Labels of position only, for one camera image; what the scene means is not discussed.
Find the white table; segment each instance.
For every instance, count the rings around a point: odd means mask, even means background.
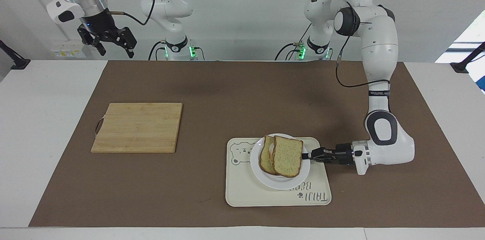
[[[485,239],[485,228],[26,228],[105,65],[32,61],[0,83],[0,239]],[[405,65],[485,201],[485,95],[448,64]]]

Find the white plate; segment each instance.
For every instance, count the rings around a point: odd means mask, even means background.
[[[284,138],[294,139],[289,135],[281,134],[281,133],[270,134],[269,136],[274,137],[275,135],[284,137]],[[261,183],[276,190],[289,190],[291,188],[295,188],[296,186],[300,185],[303,181],[305,181],[305,179],[308,176],[308,173],[310,172],[309,159],[302,159],[300,173],[298,174],[298,176],[294,178],[275,176],[263,171],[260,168],[260,154],[261,154],[261,150],[263,149],[263,145],[264,145],[264,137],[258,140],[258,142],[256,142],[256,144],[254,145],[253,150],[251,150],[251,157],[249,160],[249,162],[251,163],[251,169],[253,170],[254,175],[256,176],[256,178],[258,178],[261,181]],[[305,146],[303,146],[302,153],[308,153]]]

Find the wooden cutting board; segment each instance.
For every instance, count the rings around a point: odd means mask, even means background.
[[[173,153],[181,113],[181,103],[110,103],[91,152]]]

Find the cream colored tray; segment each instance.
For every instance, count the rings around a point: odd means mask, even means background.
[[[316,206],[332,200],[329,180],[323,163],[311,161],[310,173],[299,186],[290,190],[274,190],[254,176],[249,156],[260,138],[233,138],[227,143],[225,166],[225,200],[232,207]],[[302,140],[308,151],[319,148],[315,138]]]

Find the brown tabletop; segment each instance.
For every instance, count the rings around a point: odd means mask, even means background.
[[[322,146],[369,139],[367,87],[347,89],[335,62],[109,61],[30,226],[484,227],[485,206],[399,63],[391,110],[414,138],[408,164],[327,164],[327,206],[230,207],[225,153],[234,137],[268,133]],[[365,81],[342,62],[344,83]],[[183,103],[174,154],[92,154],[94,128],[111,102]]]

